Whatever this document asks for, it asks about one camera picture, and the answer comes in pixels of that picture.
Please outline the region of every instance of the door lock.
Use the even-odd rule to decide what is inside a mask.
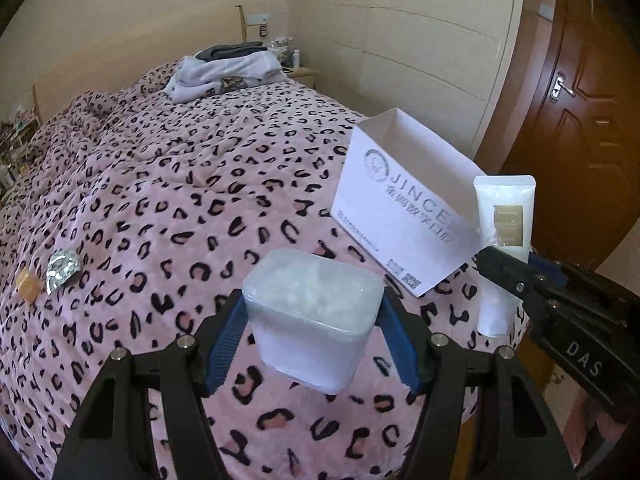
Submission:
[[[552,103],[558,102],[558,98],[560,97],[560,91],[565,90],[571,97],[575,97],[575,92],[571,90],[568,86],[564,84],[565,75],[563,72],[558,72],[558,76],[556,77],[556,82],[554,87],[551,89],[551,95],[549,96],[549,100]]]

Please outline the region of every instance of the beige wall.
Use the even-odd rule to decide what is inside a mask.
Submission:
[[[475,152],[522,0],[297,1],[293,34],[319,91],[366,114],[400,107]]]
[[[271,36],[289,32],[292,0],[26,0],[0,37],[0,119],[31,104],[31,85],[82,47],[200,2],[269,12]]]
[[[640,220],[598,267],[598,272],[640,295]]]

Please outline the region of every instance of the qr code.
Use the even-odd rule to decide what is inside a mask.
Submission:
[[[396,264],[395,261],[389,260],[388,264],[386,264],[386,268],[389,269],[394,274],[402,274],[404,267],[401,267],[399,264]]]
[[[411,290],[414,290],[415,287],[420,285],[422,282],[416,278],[414,275],[406,273],[402,281],[408,286]]]

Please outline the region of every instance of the light switch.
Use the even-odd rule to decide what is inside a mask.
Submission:
[[[266,25],[269,23],[270,15],[267,14],[252,14],[251,16],[246,17],[246,24],[248,26],[251,25]]]

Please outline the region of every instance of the small gold packet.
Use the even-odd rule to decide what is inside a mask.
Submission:
[[[15,283],[18,287],[18,292],[20,292],[24,301],[29,304],[36,301],[36,298],[42,290],[42,282],[27,269],[23,269],[18,273]]]

